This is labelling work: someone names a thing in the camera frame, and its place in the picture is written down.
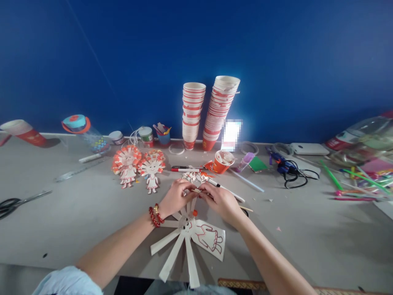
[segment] scissors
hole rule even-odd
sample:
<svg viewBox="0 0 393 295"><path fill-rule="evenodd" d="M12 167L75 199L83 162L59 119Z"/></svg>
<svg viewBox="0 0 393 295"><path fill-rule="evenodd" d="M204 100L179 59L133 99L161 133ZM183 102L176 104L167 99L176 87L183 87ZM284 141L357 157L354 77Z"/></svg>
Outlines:
<svg viewBox="0 0 393 295"><path fill-rule="evenodd" d="M10 215L12 212L14 212L20 205L23 205L27 202L30 202L32 200L38 199L40 197L43 197L45 195L50 194L52 191L44 191L42 193L36 194L30 198L27 198L25 200L21 200L18 198L11 198L8 200L5 200L0 203L0 220L7 217Z"/></svg>

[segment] purple glue stick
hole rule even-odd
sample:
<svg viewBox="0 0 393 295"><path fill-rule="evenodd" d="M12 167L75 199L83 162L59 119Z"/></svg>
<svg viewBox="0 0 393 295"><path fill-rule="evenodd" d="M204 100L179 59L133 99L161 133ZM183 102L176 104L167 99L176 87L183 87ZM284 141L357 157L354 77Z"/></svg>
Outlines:
<svg viewBox="0 0 393 295"><path fill-rule="evenodd" d="M254 153L248 152L242 161L240 162L239 166L234 168L234 171L237 173L240 173L243 171L244 168L252 161L252 159L255 157Z"/></svg>

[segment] light blue sleeve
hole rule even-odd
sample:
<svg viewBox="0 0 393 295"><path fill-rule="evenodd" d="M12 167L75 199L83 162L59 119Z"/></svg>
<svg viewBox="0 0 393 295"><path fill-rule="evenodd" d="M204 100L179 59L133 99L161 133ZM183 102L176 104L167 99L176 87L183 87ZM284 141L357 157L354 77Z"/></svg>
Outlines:
<svg viewBox="0 0 393 295"><path fill-rule="evenodd" d="M67 266L48 274L33 295L102 295L101 288L75 266Z"/></svg>

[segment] green straw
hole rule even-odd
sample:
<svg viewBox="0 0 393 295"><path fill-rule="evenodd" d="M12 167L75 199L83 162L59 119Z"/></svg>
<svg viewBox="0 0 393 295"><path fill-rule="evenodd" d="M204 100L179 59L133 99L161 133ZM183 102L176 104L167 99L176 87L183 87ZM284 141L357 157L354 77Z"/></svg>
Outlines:
<svg viewBox="0 0 393 295"><path fill-rule="evenodd" d="M362 178L362 179L364 179L364 180L367 180L367 181L370 182L371 184L374 184L376 187L382 189L384 192L386 192L388 195L390 195L390 192L389 192L386 188L384 188L384 187L381 186L380 184L376 183L375 181L370 180L370 179L368 179L368 178L366 178L366 177L363 177L363 176L361 176L360 174L351 172L351 171L349 171L349 170L347 170L347 169L343 169L343 171L345 171L345 172L347 172L347 173L349 173L349 174L355 175L355 176L357 176L357 177L360 177L360 178Z"/></svg>
<svg viewBox="0 0 393 295"><path fill-rule="evenodd" d="M326 166L325 162L323 162L321 160L322 166L325 168L326 172L329 174L330 178L333 180L334 184L337 186L337 188L340 191L343 191L343 187L341 186L341 184L339 183L339 181L337 180L337 178L333 175L333 173L329 170L329 168Z"/></svg>

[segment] bracelet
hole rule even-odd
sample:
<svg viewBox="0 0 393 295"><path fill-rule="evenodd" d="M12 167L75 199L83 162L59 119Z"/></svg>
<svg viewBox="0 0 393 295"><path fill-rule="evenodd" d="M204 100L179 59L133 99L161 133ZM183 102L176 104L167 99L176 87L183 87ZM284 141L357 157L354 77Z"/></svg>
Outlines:
<svg viewBox="0 0 393 295"><path fill-rule="evenodd" d="M150 218L154 224L155 227L160 227L160 223L164 223L164 220L162 220L160 214L158 213L158 204L156 203L156 205L154 206L154 210L156 211L156 215L158 218L158 221L156 220L156 218L154 217L154 212L153 212L153 208L149 207L149 213L150 213Z"/></svg>

